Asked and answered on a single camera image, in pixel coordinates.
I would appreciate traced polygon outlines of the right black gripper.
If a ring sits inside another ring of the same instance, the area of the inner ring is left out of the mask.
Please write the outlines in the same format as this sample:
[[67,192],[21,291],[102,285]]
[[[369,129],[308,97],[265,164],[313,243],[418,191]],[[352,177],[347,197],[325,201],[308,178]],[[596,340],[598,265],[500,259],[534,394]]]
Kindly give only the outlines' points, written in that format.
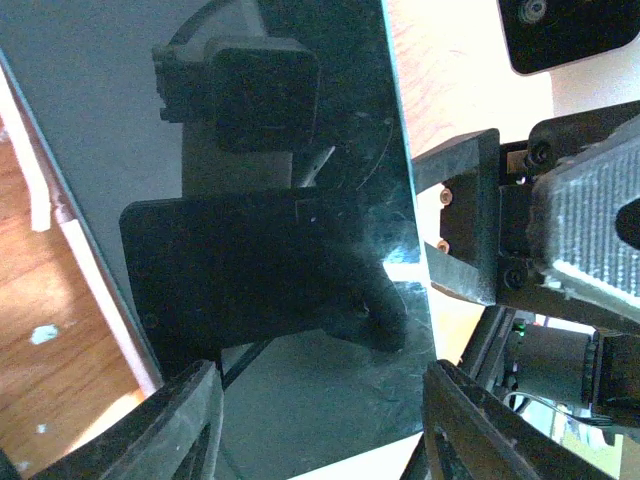
[[525,141],[490,128],[411,161],[413,187],[449,197],[431,285],[610,330],[639,326],[639,105],[538,123]]

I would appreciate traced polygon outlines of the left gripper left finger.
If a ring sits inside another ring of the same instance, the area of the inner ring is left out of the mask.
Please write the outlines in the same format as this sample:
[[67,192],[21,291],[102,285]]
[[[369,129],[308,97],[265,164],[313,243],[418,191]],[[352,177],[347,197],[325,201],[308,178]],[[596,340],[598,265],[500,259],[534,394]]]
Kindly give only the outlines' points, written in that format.
[[212,479],[223,422],[220,373],[200,360],[36,479]]

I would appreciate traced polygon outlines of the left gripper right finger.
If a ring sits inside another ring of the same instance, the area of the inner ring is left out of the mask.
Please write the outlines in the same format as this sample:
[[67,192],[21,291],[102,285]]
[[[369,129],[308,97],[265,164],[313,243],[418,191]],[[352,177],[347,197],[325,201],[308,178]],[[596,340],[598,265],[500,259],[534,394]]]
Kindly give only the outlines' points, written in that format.
[[423,434],[403,479],[608,479],[447,360],[423,376]]

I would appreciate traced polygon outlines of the black phone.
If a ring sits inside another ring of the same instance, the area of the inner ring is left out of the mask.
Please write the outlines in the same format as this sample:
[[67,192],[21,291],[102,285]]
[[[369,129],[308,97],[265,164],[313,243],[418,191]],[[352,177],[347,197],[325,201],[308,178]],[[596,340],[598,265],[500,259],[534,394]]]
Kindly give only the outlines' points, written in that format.
[[1,63],[153,371],[213,361],[215,475],[422,429],[435,357],[383,1],[5,1]]

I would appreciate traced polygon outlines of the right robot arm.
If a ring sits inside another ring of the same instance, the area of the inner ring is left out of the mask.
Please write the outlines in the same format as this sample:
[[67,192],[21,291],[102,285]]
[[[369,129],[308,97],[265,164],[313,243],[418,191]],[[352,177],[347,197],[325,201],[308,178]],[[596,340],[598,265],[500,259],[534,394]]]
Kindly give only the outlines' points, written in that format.
[[414,159],[441,186],[432,286],[481,305],[462,366],[516,412],[588,411],[607,439],[639,435],[639,105],[495,129]]

